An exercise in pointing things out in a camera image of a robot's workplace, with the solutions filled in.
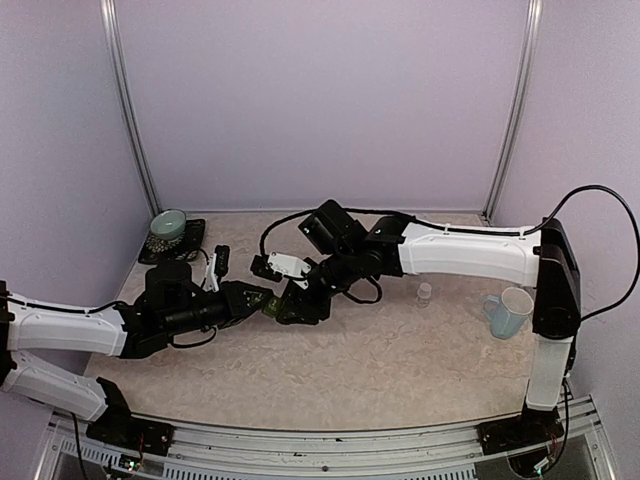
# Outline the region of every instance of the lavender wall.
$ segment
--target lavender wall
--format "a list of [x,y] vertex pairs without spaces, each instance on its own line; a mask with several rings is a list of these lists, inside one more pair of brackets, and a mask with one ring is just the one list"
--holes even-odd
[[119,2],[163,204],[482,209],[527,5]]
[[[113,299],[148,219],[99,8],[0,2],[0,278],[43,300]],[[49,415],[0,394],[2,478],[28,478]]]
[[[547,0],[531,88],[497,223],[534,223],[574,186],[618,190],[640,215],[640,4]],[[616,300],[636,261],[631,228],[598,193],[560,218],[589,312]],[[640,294],[580,331],[574,385],[592,393],[623,478],[640,470]]]

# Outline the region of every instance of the light blue mug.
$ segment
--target light blue mug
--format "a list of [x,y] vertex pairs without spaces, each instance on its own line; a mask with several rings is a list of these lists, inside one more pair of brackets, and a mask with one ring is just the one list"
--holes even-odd
[[509,287],[502,295],[488,295],[482,302],[482,311],[491,324],[491,334],[506,340],[513,337],[533,312],[533,299],[521,288]]

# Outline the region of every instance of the green bowl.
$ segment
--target green bowl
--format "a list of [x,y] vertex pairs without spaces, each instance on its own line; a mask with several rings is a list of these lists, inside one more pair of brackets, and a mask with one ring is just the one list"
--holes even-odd
[[166,210],[151,220],[149,229],[161,240],[171,241],[184,232],[187,214],[182,210]]

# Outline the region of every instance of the beige table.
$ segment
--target beige table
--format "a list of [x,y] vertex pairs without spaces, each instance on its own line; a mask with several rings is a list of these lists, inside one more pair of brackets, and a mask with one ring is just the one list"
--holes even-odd
[[[205,247],[231,247],[227,279],[248,280],[263,229],[282,215],[201,215]],[[428,215],[479,225],[474,215]],[[373,218],[363,219],[370,227]],[[267,250],[318,257],[292,222],[276,229]],[[133,301],[148,267],[136,265],[121,298]],[[194,279],[204,262],[194,263]],[[424,279],[426,308],[416,302]],[[192,350],[168,348],[144,360],[94,355],[90,376],[115,381],[132,410],[218,425],[292,430],[360,430],[423,426],[515,412],[522,406],[533,352],[530,324],[510,341],[494,339],[480,310],[486,294],[508,284],[452,275],[383,278],[384,299],[360,306],[334,299],[318,326],[282,326],[256,314]],[[366,282],[352,292],[374,295]],[[187,343],[200,333],[184,335]]]

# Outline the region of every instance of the small vial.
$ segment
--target small vial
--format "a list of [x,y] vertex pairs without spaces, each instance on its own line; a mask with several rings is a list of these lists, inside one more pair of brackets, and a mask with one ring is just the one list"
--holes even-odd
[[431,301],[431,292],[432,292],[432,288],[430,283],[427,283],[427,282],[421,283],[420,286],[418,287],[416,304],[421,308],[424,308],[427,305],[429,305],[429,302]]

